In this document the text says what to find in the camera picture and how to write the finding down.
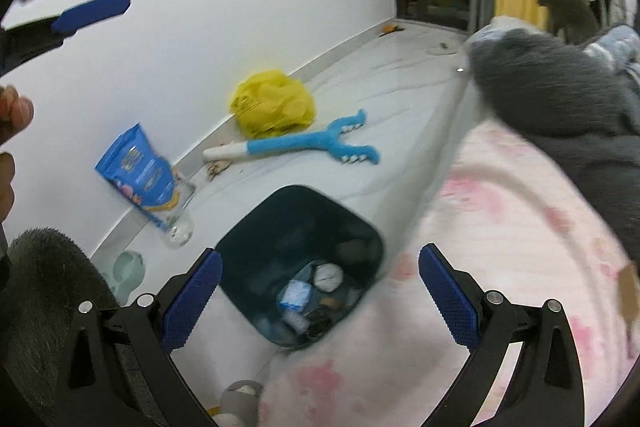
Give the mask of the blue snack pouch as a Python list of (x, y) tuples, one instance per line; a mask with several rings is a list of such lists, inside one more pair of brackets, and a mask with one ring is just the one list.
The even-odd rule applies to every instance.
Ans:
[(141, 124), (119, 135), (96, 164), (96, 172), (164, 232), (178, 222), (196, 191), (155, 152)]

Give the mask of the blue plush slingshot toy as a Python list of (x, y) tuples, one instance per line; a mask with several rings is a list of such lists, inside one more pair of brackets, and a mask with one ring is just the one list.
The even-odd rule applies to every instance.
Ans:
[(209, 147), (202, 153), (205, 161), (238, 160), (250, 156), (266, 156), (296, 152), (296, 150), (322, 150), (341, 162), (370, 161), (378, 165), (381, 155), (370, 145), (352, 145), (341, 136), (361, 128), (367, 122), (367, 113), (360, 109), (356, 115), (335, 119), (322, 131), (277, 136), (277, 138), (250, 140)]

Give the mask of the clear plastic cup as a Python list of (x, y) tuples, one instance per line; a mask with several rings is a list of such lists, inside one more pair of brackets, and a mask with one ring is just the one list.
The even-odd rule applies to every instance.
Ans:
[(178, 249), (190, 242), (193, 232), (194, 220), (190, 208), (182, 208), (171, 218), (167, 230), (164, 232), (163, 241), (169, 249)]

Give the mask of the white rolled sock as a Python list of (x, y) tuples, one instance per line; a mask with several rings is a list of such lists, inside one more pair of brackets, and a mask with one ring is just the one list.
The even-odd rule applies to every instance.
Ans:
[(312, 283), (318, 291), (333, 293), (339, 288), (344, 280), (344, 272), (341, 267), (334, 263), (323, 263), (314, 268)]

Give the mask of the blue cartoon tissue pack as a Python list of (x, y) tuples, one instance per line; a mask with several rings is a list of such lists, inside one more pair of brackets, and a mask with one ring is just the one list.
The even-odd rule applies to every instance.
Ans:
[(280, 292), (278, 307), (283, 311), (303, 312), (311, 302), (313, 289), (308, 282), (290, 280)]

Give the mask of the dark grey fleece blanket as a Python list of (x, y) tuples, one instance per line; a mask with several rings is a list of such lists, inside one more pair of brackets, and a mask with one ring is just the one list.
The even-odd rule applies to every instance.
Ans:
[(558, 165), (639, 258), (639, 93), (594, 57), (546, 34), (491, 31), (468, 45), (492, 111)]

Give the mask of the light blue patterned blanket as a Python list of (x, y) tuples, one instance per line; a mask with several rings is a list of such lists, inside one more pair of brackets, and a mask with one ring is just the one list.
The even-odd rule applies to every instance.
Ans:
[(639, 82), (639, 34), (634, 28), (620, 24), (587, 43), (582, 52), (603, 65), (611, 74), (626, 74)]

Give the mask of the torn cardboard roll piece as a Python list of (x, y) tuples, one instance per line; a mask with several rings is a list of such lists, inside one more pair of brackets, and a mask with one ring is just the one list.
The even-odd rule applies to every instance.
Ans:
[(639, 318), (639, 280), (637, 265), (634, 262), (626, 265), (617, 274), (617, 295), (620, 316), (625, 323), (627, 348), (634, 352), (634, 323)]

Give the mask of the dark green trash bin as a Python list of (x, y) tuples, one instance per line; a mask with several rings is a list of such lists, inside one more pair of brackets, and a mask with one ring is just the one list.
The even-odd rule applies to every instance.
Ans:
[[(217, 244), (221, 288), (260, 335), (281, 348), (315, 343), (357, 306), (384, 258), (384, 243), (366, 220), (328, 196), (289, 185), (268, 196)], [(318, 291), (314, 268), (334, 263), (344, 280)], [(278, 297), (290, 280), (312, 285), (303, 312), (283, 311)]]

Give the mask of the yellow plastic bag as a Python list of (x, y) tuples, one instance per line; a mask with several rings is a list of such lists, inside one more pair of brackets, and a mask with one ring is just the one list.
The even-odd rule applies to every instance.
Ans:
[(303, 81), (277, 69), (241, 82), (232, 95), (230, 112), (250, 140), (305, 130), (317, 116), (314, 97)]

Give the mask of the grey cat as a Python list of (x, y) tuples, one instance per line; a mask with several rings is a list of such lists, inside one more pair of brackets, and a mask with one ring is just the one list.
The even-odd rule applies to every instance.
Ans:
[(551, 18), (550, 32), (555, 37), (562, 31), (568, 44), (582, 44), (599, 32), (596, 17), (586, 0), (537, 0), (547, 8)]

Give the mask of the pale green slipper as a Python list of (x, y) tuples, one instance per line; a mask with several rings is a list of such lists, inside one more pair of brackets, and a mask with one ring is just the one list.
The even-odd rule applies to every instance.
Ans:
[(135, 251), (123, 251), (108, 269), (101, 269), (100, 273), (119, 306), (126, 306), (130, 295), (144, 280), (143, 257)]

